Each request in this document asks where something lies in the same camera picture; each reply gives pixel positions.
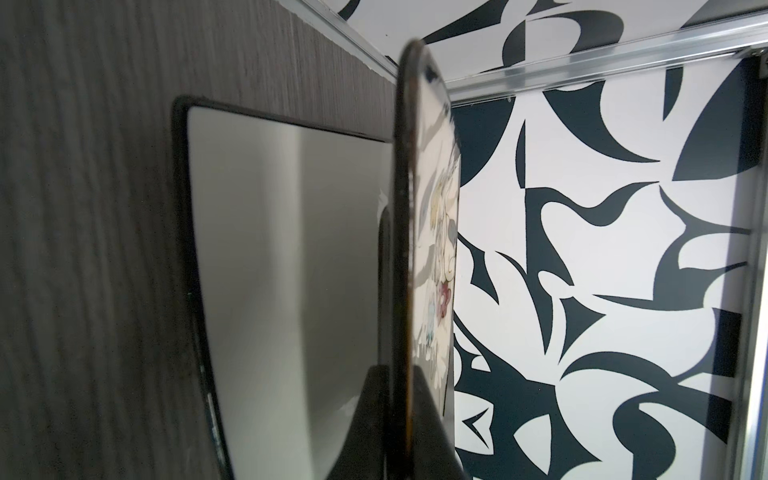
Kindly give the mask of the square white plate black underside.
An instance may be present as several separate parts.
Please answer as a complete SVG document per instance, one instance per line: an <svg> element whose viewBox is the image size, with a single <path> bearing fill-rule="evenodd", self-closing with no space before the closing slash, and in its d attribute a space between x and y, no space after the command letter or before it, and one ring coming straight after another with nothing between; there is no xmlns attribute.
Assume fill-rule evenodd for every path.
<svg viewBox="0 0 768 480"><path fill-rule="evenodd" d="M225 479L323 479L377 363L391 143L182 95L186 297Z"/></svg>

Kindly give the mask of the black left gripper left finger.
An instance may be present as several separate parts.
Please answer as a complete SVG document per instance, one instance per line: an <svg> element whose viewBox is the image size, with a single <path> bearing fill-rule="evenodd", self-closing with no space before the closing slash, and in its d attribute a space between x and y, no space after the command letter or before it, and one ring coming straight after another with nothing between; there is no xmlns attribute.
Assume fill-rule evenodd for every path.
<svg viewBox="0 0 768 480"><path fill-rule="evenodd" d="M344 444L327 480L381 480L385 474L389 370L369 368Z"/></svg>

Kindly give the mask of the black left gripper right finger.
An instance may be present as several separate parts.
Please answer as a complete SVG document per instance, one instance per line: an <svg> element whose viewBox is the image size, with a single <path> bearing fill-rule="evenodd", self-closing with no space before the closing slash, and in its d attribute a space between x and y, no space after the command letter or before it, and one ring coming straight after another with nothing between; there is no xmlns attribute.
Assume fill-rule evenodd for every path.
<svg viewBox="0 0 768 480"><path fill-rule="evenodd" d="M412 479L467 479L418 365L413 367L412 402Z"/></svg>

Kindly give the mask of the square floral plate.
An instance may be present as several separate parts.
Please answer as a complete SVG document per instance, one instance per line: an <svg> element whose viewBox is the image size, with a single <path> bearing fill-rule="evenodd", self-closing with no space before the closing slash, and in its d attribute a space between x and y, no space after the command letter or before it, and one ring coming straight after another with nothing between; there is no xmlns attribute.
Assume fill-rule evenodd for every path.
<svg viewBox="0 0 768 480"><path fill-rule="evenodd" d="M461 153L442 74L422 40L397 78L389 212L391 397L387 469L415 476L416 375L444 411L452 359Z"/></svg>

